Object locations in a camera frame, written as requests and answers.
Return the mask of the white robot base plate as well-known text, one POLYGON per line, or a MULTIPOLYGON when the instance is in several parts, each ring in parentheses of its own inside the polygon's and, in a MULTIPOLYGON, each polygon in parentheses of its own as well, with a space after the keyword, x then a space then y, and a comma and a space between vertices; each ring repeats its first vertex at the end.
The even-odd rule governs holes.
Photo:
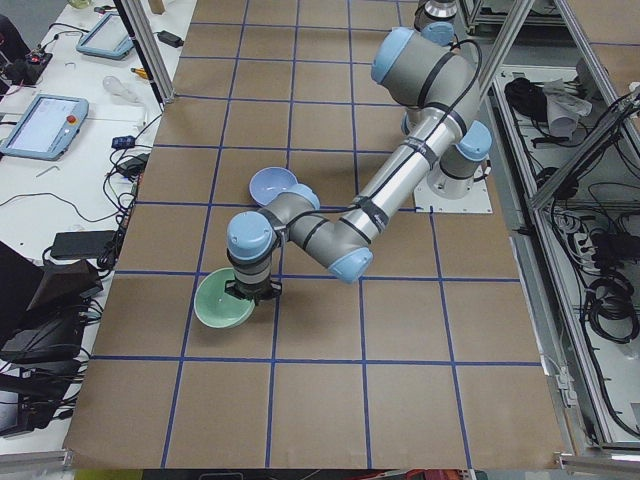
POLYGON ((436 164, 413 192, 415 208, 424 213, 492 214, 485 180, 475 177, 457 180, 448 177, 436 164))

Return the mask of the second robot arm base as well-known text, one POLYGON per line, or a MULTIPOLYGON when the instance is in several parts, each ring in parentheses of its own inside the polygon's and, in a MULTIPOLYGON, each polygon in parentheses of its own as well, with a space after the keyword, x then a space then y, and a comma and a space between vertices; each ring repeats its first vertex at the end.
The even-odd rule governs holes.
POLYGON ((423 38, 440 46, 450 45, 455 36, 453 21, 456 14, 454 0, 420 0, 413 26, 423 38))

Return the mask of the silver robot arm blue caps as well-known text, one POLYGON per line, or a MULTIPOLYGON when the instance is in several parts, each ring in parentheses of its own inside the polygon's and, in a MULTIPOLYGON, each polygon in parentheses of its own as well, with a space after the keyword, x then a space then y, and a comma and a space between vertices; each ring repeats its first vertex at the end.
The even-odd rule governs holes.
POLYGON ((224 294, 253 304, 279 297, 282 286, 272 278, 272 253, 288 242, 344 283, 365 273, 373 260, 372 242, 476 119, 482 63, 469 61, 456 48, 427 38, 419 24, 396 27, 385 36, 371 78, 396 103, 417 111, 418 119, 337 220, 323 215, 318 196, 302 183, 257 210, 235 215, 226 232, 231 277, 224 294))

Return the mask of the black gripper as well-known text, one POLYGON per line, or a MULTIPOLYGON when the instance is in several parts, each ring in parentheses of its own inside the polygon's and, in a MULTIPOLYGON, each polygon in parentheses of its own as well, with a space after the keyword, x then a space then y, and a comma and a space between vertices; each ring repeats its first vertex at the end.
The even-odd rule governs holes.
POLYGON ((282 293, 282 284, 273 280, 265 280, 258 284, 227 280, 224 291, 236 299, 252 301, 255 305, 258 305, 262 301, 278 298, 282 293))

